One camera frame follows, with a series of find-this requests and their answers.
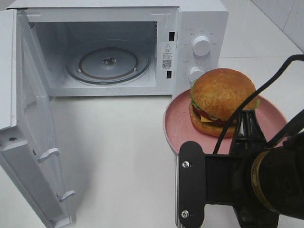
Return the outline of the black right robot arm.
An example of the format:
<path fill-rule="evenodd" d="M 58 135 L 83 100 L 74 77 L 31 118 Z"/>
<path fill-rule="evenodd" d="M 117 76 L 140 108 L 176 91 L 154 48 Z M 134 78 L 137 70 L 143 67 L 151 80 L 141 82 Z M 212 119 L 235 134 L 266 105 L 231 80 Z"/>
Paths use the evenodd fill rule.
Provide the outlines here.
<path fill-rule="evenodd" d="M 275 228 L 304 217 L 304 114 L 267 141 L 254 111 L 242 111 L 228 155 L 205 156 L 206 201 L 231 205 L 242 228 Z"/>

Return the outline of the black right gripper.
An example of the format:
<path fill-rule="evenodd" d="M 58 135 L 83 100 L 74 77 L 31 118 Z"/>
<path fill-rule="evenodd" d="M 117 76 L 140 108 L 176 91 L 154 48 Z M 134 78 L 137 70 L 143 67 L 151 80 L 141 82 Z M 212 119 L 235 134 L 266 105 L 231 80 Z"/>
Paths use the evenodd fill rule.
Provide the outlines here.
<path fill-rule="evenodd" d="M 276 228 L 279 214 L 258 200 L 251 167 L 266 144 L 255 111 L 242 111 L 227 155 L 205 155 L 206 204 L 232 206 L 242 228 Z"/>

